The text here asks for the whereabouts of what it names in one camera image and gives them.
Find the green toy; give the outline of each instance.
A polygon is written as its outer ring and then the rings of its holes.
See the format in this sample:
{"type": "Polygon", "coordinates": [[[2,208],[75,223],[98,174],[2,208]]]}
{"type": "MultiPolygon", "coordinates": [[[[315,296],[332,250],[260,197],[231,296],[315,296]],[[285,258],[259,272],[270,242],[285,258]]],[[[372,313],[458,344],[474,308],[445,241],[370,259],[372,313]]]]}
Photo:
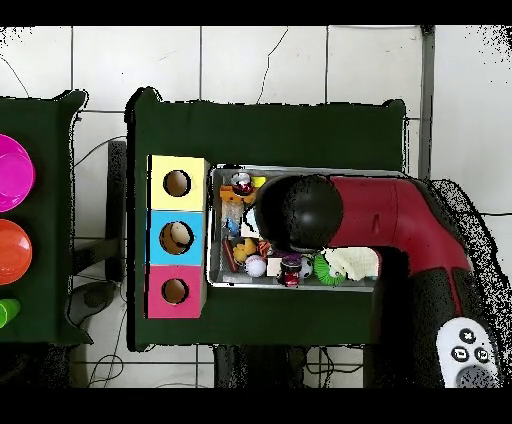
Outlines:
{"type": "Polygon", "coordinates": [[[345,275],[343,274],[336,272],[336,276],[331,275],[334,272],[331,272],[331,267],[323,255],[315,256],[315,260],[313,261],[313,270],[320,282],[327,286],[335,286],[345,281],[345,275]]]}

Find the small ball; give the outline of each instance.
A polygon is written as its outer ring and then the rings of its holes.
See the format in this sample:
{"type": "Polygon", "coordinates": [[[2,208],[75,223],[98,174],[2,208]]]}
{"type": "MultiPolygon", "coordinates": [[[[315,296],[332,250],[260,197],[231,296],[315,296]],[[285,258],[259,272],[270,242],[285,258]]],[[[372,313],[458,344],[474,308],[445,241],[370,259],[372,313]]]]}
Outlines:
{"type": "Polygon", "coordinates": [[[313,262],[306,256],[301,258],[302,268],[299,273],[300,278],[308,278],[313,273],[313,262]]]}
{"type": "Polygon", "coordinates": [[[267,263],[259,255],[251,255],[245,260],[245,272],[251,277],[261,277],[267,270],[267,263]]]}

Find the orange plate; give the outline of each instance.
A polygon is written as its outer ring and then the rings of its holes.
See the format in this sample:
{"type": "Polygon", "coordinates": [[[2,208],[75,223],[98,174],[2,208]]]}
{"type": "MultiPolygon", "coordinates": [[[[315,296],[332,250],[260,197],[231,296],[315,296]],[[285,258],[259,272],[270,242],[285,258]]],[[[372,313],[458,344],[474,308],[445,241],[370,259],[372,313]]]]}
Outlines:
{"type": "Polygon", "coordinates": [[[10,284],[27,272],[32,261],[32,244],[23,229],[0,219],[0,285],[10,284]]]}

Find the green mat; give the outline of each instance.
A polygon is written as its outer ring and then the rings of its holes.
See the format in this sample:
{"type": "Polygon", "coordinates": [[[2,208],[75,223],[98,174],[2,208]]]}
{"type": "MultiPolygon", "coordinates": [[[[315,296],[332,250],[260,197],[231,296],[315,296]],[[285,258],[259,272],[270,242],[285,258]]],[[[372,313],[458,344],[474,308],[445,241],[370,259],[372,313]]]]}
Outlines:
{"type": "Polygon", "coordinates": [[[200,319],[145,319],[146,156],[196,156],[211,164],[401,171],[404,117],[401,100],[383,106],[165,103],[153,89],[139,89],[126,113],[128,168],[134,169],[128,183],[135,186],[134,204],[128,201],[129,231],[135,231],[135,244],[128,247],[129,255],[135,255],[135,281],[128,282],[129,292],[135,293],[128,314],[129,347],[367,342],[368,293],[209,287],[200,319]]]}
{"type": "Polygon", "coordinates": [[[33,247],[27,273],[0,286],[0,299],[21,303],[20,314],[0,329],[0,342],[88,341],[65,318],[72,260],[70,130],[85,99],[79,91],[52,100],[0,98],[0,133],[22,144],[36,168],[36,182],[25,201],[0,213],[25,230],[33,247]]]}

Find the pink block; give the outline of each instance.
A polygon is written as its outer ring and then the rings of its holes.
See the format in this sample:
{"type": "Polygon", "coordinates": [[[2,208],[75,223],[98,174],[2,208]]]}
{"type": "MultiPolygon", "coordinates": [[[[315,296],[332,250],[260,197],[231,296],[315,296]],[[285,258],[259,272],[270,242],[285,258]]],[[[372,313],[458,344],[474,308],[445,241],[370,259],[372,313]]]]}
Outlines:
{"type": "Polygon", "coordinates": [[[202,272],[200,266],[150,265],[148,318],[199,318],[201,315],[202,272]],[[188,286],[183,303],[173,305],[162,296],[162,286],[173,278],[188,286]]]}

